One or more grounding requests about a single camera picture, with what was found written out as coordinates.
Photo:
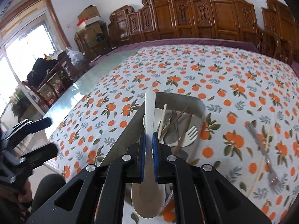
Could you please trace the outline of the person's left hand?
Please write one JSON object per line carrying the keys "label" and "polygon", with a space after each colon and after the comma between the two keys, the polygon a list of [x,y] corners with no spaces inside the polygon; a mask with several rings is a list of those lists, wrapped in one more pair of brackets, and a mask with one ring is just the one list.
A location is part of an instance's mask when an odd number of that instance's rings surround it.
{"label": "person's left hand", "polygon": [[22,189],[22,193],[18,194],[17,204],[25,209],[29,209],[33,203],[33,193],[31,190],[31,183],[27,180]]}

